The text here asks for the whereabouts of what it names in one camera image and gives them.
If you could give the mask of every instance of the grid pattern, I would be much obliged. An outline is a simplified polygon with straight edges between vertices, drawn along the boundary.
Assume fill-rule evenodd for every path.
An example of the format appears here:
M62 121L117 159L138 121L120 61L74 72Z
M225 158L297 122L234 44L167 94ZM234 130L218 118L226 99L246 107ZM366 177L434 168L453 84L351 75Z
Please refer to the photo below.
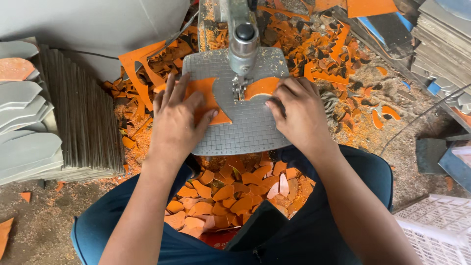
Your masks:
M395 214L424 264L471 264L471 201L431 194Z
M273 150L291 143L276 129L270 109L265 106L268 95L234 103L232 79L235 73L227 59L227 49L212 50L185 57L183 73L191 80L217 77L214 97L232 124L211 125L193 150L195 155L225 156ZM289 76L280 49L259 47L257 64L248 79L254 81L271 76Z

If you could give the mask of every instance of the stack of foam sheets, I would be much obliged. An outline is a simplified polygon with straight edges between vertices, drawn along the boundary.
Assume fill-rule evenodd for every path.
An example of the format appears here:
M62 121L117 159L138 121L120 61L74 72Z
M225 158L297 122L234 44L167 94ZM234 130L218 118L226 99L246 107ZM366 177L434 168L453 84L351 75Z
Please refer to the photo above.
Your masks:
M58 50L0 42L0 95L0 185L124 172L113 99Z
M411 71L437 78L434 92L443 99L471 83L471 21L445 10L435 0L426 0L412 35L421 41ZM446 102L463 114L471 113L471 88Z

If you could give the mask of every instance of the dark blue pants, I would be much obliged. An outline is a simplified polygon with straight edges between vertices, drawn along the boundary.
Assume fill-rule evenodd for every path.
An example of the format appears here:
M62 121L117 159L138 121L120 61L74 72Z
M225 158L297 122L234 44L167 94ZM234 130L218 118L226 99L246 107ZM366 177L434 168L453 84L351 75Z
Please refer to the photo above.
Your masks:
M365 184L391 210L393 179L388 163L377 155L349 146L340 145L340 150ZM296 167L316 182L314 191L290 221L260 246L238 252L214 249L164 224L159 264L297 264L307 261L359 264L335 225L325 188L312 164L294 146L280 149L278 154L288 167ZM169 201L191 176L191 169L184 164L171 188ZM98 264L138 178L136 175L115 187L75 219L71 238L84 264Z

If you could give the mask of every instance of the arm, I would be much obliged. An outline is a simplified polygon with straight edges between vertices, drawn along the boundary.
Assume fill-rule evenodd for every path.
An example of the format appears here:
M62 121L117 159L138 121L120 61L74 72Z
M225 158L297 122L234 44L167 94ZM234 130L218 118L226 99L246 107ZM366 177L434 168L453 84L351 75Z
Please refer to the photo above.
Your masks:
M267 101L276 127L312 163L327 192L340 234L364 264L422 264L402 229L363 183L329 134L324 105L306 78L282 79Z
M195 108L203 95L193 93L182 102L189 75L175 86L169 75L165 93L154 99L152 139L136 188L113 230L100 265L149 264L159 259L164 210L170 188L185 158L203 137L216 110L208 111L195 127Z

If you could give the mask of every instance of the white plastic crate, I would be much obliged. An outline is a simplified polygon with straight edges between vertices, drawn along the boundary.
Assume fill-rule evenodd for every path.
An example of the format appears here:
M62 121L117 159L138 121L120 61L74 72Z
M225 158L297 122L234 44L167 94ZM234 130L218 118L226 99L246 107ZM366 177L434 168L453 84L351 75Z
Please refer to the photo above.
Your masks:
M430 194L394 215L427 265L471 265L471 200Z

